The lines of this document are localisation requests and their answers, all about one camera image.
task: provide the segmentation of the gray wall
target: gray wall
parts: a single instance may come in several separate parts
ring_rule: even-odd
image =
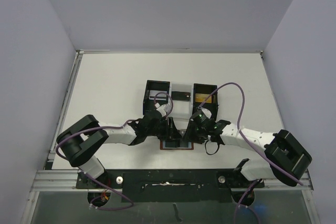
[[[293,0],[265,50],[266,70],[287,129],[312,154],[323,224],[336,211],[336,0]]]
[[[49,0],[0,0],[0,223],[19,223],[75,51]]]
[[[292,0],[50,0],[76,49],[263,50]]]

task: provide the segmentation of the purple cable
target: purple cable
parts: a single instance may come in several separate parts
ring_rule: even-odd
[[[71,136],[68,136],[67,138],[65,138],[64,140],[62,140],[57,146],[56,146],[56,153],[58,156],[60,156],[61,158],[67,160],[67,158],[65,156],[63,156],[62,154],[60,154],[59,152],[59,149],[67,142],[69,141],[70,139],[72,139],[73,137],[75,136],[79,136],[80,134],[84,134],[84,133],[88,133],[88,132],[91,132],[91,131],[96,131],[96,130],[103,130],[103,129],[115,129],[115,130],[119,130],[119,129],[122,129],[123,127],[125,127],[129,122],[132,122],[134,120],[127,120],[122,126],[100,126],[100,127],[94,127],[94,128],[90,128],[90,129],[87,129],[87,130],[83,130],[83,131],[79,131]],[[120,197],[124,198],[125,200],[129,201],[131,204],[129,206],[125,206],[125,207],[118,207],[118,208],[102,208],[102,207],[98,207],[97,209],[99,210],[107,210],[107,211],[117,211],[117,210],[124,210],[124,209],[127,209],[127,208],[130,208],[130,207],[133,207],[134,206],[134,202],[129,199],[127,196],[125,196],[124,194],[118,192],[117,190],[114,190],[113,188],[107,186],[107,185],[104,185],[103,183],[99,182],[98,180],[94,179],[93,177],[91,177],[89,174],[87,173],[84,173],[90,180],[92,180],[93,182],[95,182],[96,184],[114,192],[115,194],[118,194]]]
[[[241,109],[240,109],[240,113],[238,116],[238,120],[237,120],[237,128],[240,129],[240,120],[242,119],[242,115],[243,115],[243,110],[244,110],[244,106],[245,106],[245,94],[243,89],[241,88],[241,86],[235,82],[228,82],[226,84],[223,84],[221,86],[219,86],[217,89],[215,89],[210,95],[208,95],[208,97],[204,100],[204,102],[201,103],[201,105],[199,105],[198,107],[201,108],[205,101],[209,99],[209,97],[211,97],[214,93],[216,93],[219,89],[221,89],[222,87],[225,87],[227,85],[235,85],[237,86],[240,91],[241,91],[241,96],[243,98],[243,101],[241,103]],[[303,183],[298,180],[297,178],[295,178],[294,176],[292,176],[291,174],[289,174],[288,172],[286,172],[284,169],[282,169],[281,167],[277,166],[275,163],[273,163],[271,160],[269,160],[266,155],[260,151],[257,147],[254,146],[253,143],[250,143],[250,141],[247,139],[247,137],[243,134],[243,132],[240,130],[239,131],[240,135],[242,136],[242,138],[245,140],[245,142],[256,152],[258,153],[264,160],[266,160],[271,166],[273,166],[276,170],[280,171],[282,174],[286,175],[287,177],[291,178],[292,180],[294,180],[296,183],[298,183],[299,185],[303,186]]]
[[[248,194],[248,192],[249,192],[249,191],[250,191],[250,190],[251,190],[257,183],[258,183],[258,180],[253,181],[253,183],[251,183],[251,185],[247,188],[247,190],[244,192],[244,194],[243,194],[243,195],[241,196],[241,198],[239,199],[239,201],[238,201],[238,203],[237,203],[237,205],[236,205],[236,208],[235,208],[235,212],[234,212],[234,214],[233,214],[233,223],[234,223],[234,224],[236,224],[236,215],[237,215],[237,211],[238,211],[239,206],[241,205],[243,199],[244,199],[245,196]],[[252,210],[252,208],[249,208],[249,209],[250,209],[250,210],[254,213],[254,215],[257,217],[257,219],[258,219],[258,223],[260,224],[260,219],[259,219],[257,213],[254,212],[254,211]]]
[[[102,182],[99,182],[98,180],[94,179],[93,177],[91,177],[91,176],[90,176],[89,174],[87,174],[87,173],[84,173],[84,174],[85,174],[85,176],[87,176],[90,180],[92,180],[92,181],[95,182],[96,184],[98,184],[98,185],[100,185],[100,186],[102,186],[102,187],[104,187],[104,188],[106,188],[106,189],[108,189],[108,190],[114,192],[115,194],[118,194],[120,197],[124,198],[124,199],[127,200],[129,203],[131,203],[130,205],[128,205],[128,206],[124,206],[124,207],[115,207],[115,208],[97,207],[97,209],[99,209],[99,210],[105,210],[105,211],[118,211],[118,210],[128,209],[128,208],[131,208],[131,207],[134,206],[134,202],[133,202],[130,198],[128,198],[127,196],[125,196],[124,194],[122,194],[121,192],[119,192],[119,191],[117,191],[117,190],[115,190],[115,189],[113,189],[113,188],[111,188],[111,187],[109,187],[109,186],[107,186],[107,185],[104,185]],[[93,204],[93,202],[94,202],[96,199],[98,199],[98,198],[101,198],[101,196],[98,196],[98,197],[92,199],[92,200],[90,201],[90,204]]]
[[[165,116],[165,117],[168,117],[170,115],[170,113],[172,113],[173,108],[174,108],[173,98],[168,93],[162,91],[162,92],[157,93],[154,96],[154,104],[156,104],[156,97],[158,96],[158,94],[165,94],[170,99],[170,102],[172,103],[172,107],[170,108],[170,110],[167,112],[167,115]]]

